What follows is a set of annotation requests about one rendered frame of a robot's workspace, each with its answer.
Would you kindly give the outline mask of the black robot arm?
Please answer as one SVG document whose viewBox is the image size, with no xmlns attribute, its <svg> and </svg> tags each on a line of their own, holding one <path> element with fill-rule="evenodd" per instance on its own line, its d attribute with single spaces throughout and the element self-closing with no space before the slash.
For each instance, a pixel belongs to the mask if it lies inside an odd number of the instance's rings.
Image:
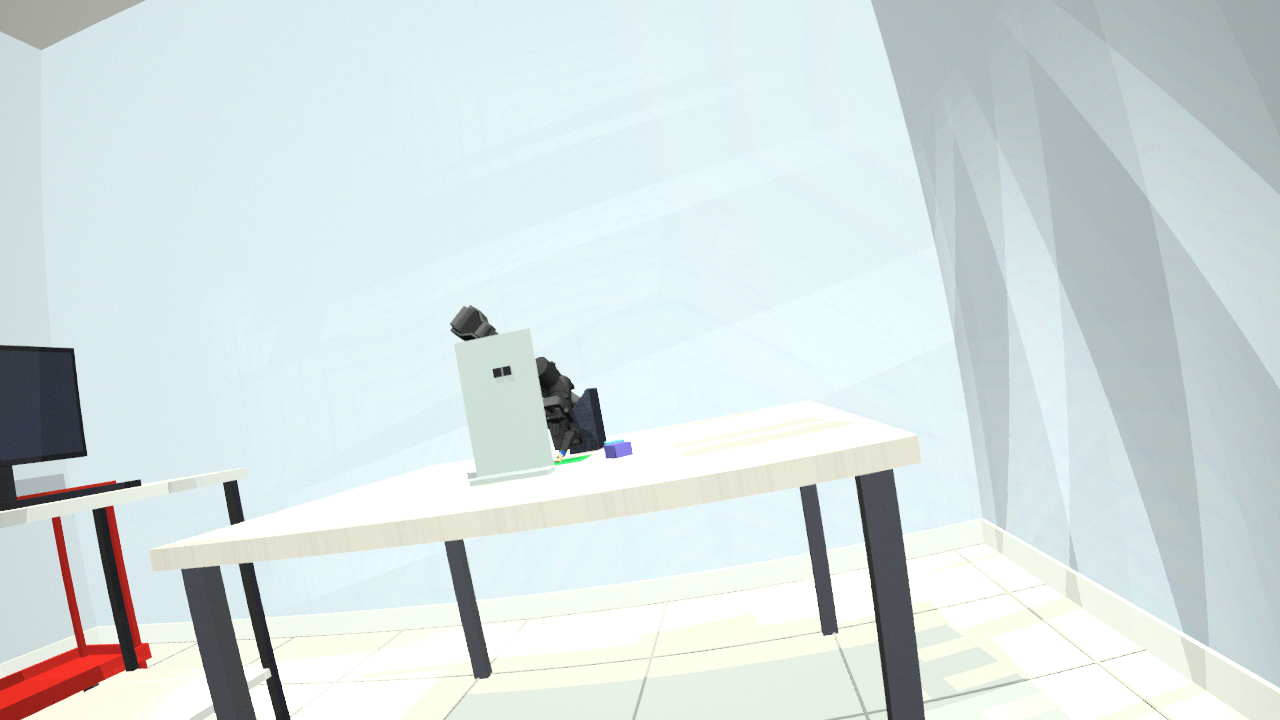
<svg viewBox="0 0 1280 720">
<path fill-rule="evenodd" d="M 452 327 L 451 332 L 465 341 L 499 334 L 497 328 L 488 323 L 486 316 L 471 305 L 468 307 L 463 306 L 449 324 Z M 575 387 L 570 378 L 561 375 L 561 372 L 556 369 L 556 363 L 548 361 L 547 357 L 536 357 L 536 364 L 541 398 L 548 398 L 552 392 L 563 391 L 571 396 L 575 406 L 580 397 L 571 391 Z"/>
</svg>

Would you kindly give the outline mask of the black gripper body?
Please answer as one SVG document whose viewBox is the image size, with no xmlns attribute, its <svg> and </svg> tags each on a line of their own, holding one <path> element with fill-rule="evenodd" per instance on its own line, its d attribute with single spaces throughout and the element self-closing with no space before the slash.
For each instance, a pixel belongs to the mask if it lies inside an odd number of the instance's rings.
<svg viewBox="0 0 1280 720">
<path fill-rule="evenodd" d="M 552 392 L 548 398 L 543 398 L 543 404 L 544 404 L 544 410 L 548 410 L 547 418 L 562 416 L 563 415 L 563 416 L 567 418 L 568 423 L 573 423 L 573 416 L 571 415 L 571 407 L 573 407 L 573 404 L 572 404 L 571 396 L 568 393 L 566 393 L 563 391 Z M 577 439 L 575 438 L 571 445 L 581 445 L 582 443 L 582 436 L 581 436 L 581 433 L 579 432 L 577 428 L 575 428 L 575 427 L 570 428 L 570 424 L 568 424 L 567 428 L 566 428 L 566 430 L 564 430 L 564 433 L 568 433 L 568 432 L 575 432 L 576 436 L 577 436 Z"/>
</svg>

